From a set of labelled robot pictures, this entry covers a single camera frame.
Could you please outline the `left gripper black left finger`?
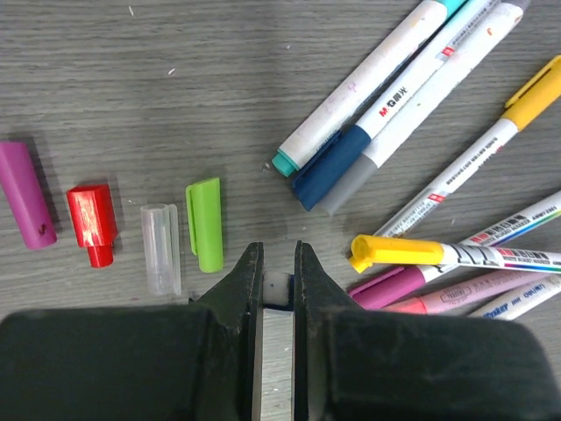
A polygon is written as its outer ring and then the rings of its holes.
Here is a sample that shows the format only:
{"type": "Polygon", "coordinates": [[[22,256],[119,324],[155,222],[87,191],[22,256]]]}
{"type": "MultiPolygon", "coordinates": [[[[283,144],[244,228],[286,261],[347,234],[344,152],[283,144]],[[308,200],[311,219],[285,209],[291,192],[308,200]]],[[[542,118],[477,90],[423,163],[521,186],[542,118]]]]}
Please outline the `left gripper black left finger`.
{"type": "Polygon", "coordinates": [[[2,419],[259,419],[263,275],[254,242],[193,303],[10,314],[2,419]]]}

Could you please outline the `red pen cap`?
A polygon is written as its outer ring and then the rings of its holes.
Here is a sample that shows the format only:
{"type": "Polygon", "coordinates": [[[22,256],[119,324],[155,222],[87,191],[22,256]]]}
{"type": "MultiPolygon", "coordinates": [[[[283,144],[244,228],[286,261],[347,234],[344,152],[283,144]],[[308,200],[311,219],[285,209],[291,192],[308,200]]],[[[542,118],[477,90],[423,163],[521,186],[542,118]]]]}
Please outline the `red pen cap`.
{"type": "Polygon", "coordinates": [[[114,261],[117,222],[110,186],[76,186],[66,193],[77,245],[87,251],[90,266],[106,268],[114,261]]]}

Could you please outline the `grey end white marker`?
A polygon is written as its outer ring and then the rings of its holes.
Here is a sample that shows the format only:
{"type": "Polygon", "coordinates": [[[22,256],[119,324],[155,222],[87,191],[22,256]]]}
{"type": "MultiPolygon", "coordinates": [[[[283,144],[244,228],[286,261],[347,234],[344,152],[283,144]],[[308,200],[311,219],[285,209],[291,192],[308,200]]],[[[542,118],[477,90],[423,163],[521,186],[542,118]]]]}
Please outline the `grey end white marker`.
{"type": "Polygon", "coordinates": [[[550,275],[495,298],[469,314],[471,318],[514,320],[560,293],[560,276],[550,275]]]}

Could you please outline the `clear pen cap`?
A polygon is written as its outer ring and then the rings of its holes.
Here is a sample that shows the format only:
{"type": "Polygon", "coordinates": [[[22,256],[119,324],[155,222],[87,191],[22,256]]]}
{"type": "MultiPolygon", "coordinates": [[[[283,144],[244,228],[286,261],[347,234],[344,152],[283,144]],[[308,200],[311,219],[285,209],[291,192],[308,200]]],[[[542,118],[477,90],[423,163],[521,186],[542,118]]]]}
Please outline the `clear pen cap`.
{"type": "Polygon", "coordinates": [[[178,210],[155,203],[140,208],[148,289],[156,296],[181,295],[178,210]]]}

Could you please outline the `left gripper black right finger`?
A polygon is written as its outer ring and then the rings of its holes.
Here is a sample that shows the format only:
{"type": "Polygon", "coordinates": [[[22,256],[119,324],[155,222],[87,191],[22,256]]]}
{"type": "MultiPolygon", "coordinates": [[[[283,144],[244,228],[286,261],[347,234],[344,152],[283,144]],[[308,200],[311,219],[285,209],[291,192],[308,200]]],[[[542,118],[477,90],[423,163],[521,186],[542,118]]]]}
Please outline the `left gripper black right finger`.
{"type": "Polygon", "coordinates": [[[295,420],[553,420],[557,384],[524,326],[358,306],[295,248],[295,420]]]}

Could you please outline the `green pen cap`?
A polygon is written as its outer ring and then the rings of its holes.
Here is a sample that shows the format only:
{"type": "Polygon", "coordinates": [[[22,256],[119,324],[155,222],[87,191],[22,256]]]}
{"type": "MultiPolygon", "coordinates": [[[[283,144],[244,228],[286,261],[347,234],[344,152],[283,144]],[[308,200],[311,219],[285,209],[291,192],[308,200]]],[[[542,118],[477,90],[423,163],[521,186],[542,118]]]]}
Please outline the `green pen cap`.
{"type": "Polygon", "coordinates": [[[224,267],[220,179],[190,184],[185,194],[191,252],[202,272],[219,272],[224,267]]]}

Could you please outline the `blue marker cap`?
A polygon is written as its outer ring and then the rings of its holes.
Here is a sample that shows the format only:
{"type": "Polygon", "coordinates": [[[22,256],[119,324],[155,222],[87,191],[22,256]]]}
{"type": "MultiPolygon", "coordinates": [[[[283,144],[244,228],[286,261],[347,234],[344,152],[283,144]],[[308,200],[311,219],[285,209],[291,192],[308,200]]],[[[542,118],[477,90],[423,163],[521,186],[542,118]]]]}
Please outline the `blue marker cap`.
{"type": "Polygon", "coordinates": [[[294,310],[294,276],[266,271],[263,277],[263,304],[270,310],[294,310]]]}

